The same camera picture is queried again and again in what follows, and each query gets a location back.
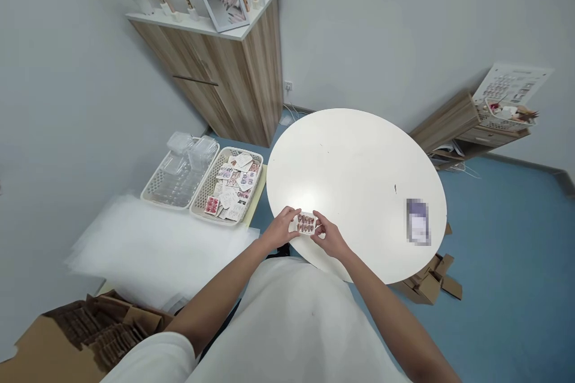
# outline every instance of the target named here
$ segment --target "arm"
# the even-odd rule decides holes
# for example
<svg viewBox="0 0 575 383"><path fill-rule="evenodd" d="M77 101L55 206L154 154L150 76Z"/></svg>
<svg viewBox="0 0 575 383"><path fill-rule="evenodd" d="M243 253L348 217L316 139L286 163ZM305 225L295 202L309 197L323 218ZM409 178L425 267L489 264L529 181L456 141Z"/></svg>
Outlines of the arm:
<svg viewBox="0 0 575 383"><path fill-rule="evenodd" d="M235 301L258 265L273 249L299 236L298 232L288 233L287 226L300 212L301 209L294 210L286 206L261 238L212 278L165 331L177 332L188 338L196 356L199 355L232 311Z"/></svg>
<svg viewBox="0 0 575 383"><path fill-rule="evenodd" d="M314 211L322 223L311 239L346 268L379 333L414 383L460 382L429 334L407 307L347 246L337 226ZM318 235L325 233L325 238Z"/></svg>

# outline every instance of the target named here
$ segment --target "white sleeve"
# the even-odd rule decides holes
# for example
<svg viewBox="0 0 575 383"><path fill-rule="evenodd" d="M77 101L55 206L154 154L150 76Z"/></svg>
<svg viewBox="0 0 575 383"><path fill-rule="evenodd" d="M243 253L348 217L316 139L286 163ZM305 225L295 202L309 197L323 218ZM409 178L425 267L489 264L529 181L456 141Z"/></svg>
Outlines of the white sleeve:
<svg viewBox="0 0 575 383"><path fill-rule="evenodd" d="M192 344L176 332L146 338L101 383L184 383L196 366Z"/></svg>

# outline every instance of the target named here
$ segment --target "cabinet handle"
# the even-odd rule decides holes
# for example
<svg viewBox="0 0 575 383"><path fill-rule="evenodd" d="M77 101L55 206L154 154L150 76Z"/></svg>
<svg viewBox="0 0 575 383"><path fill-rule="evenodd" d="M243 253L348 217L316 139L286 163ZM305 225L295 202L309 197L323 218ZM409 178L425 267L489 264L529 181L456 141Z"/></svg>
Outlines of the cabinet handle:
<svg viewBox="0 0 575 383"><path fill-rule="evenodd" d="M186 81L199 82L200 84L213 85L214 87L219 87L219 86L217 85L217 83L211 82L211 81L202 81L202 80L197 80L197 79L190 78L190 77L183 77L183 76L181 76L181 75L172 75L172 77L173 77L173 78L177 78L177 79L183 79L183 80L186 80Z"/></svg>

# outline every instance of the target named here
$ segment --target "person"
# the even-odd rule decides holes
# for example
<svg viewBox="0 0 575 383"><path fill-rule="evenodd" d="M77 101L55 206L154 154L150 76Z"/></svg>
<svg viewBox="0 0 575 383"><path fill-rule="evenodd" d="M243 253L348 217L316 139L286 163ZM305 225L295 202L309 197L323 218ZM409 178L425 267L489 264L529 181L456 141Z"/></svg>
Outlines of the person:
<svg viewBox="0 0 575 383"><path fill-rule="evenodd" d="M284 208L163 333L138 344L103 382L459 382L417 319L319 212L311 239L345 267L407 376L345 282L296 257L264 260L299 235L288 225L300 212ZM198 364L246 283L231 322Z"/></svg>

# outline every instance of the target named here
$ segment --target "white shelf top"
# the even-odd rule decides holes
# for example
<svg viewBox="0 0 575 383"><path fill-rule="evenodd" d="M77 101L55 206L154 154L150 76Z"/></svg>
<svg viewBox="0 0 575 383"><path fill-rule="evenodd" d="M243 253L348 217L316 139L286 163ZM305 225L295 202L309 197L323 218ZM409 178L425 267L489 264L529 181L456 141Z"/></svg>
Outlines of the white shelf top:
<svg viewBox="0 0 575 383"><path fill-rule="evenodd" d="M130 20L141 21L150 24L163 25L172 27L179 30L187 30L196 33L206 34L208 36L217 36L224 39L231 39L241 41L246 38L247 34L252 29L253 25L258 21L262 13L267 9L271 0L265 0L265 5L259 10L252 8L247 16L250 19L250 24L243 27L238 27L233 30L228 30L223 33L218 33L210 18L200 17L199 21L194 21L187 13L181 12L183 20L175 22L172 17L166 16L161 9L155 9L154 15L144 15L141 13L128 13L126 16Z"/></svg>

